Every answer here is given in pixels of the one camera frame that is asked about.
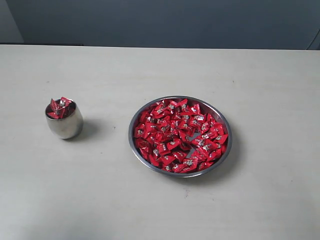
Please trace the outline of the red candy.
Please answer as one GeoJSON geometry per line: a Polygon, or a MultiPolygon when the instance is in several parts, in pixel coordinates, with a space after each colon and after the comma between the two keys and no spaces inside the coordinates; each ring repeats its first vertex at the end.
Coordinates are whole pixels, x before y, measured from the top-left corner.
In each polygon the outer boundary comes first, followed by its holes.
{"type": "Polygon", "coordinates": [[[60,98],[59,105],[61,107],[61,113],[60,113],[61,118],[63,118],[64,116],[66,116],[68,114],[68,112],[70,111],[70,104],[72,102],[73,101],[69,98],[66,98],[66,97],[60,98]]]}
{"type": "Polygon", "coordinates": [[[59,101],[51,99],[49,104],[50,111],[47,113],[47,115],[55,120],[62,119],[65,113],[65,105],[65,101],[61,99],[59,101]]]}

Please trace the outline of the shiny steel cup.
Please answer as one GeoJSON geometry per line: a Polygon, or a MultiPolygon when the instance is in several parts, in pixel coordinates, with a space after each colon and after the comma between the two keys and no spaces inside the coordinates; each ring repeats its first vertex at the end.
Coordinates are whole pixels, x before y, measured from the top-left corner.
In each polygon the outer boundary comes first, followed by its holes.
{"type": "Polygon", "coordinates": [[[83,129],[84,120],[78,105],[72,100],[69,112],[62,119],[52,119],[47,113],[50,111],[50,103],[45,108],[45,117],[50,130],[63,140],[71,139],[79,135],[83,129]]]}

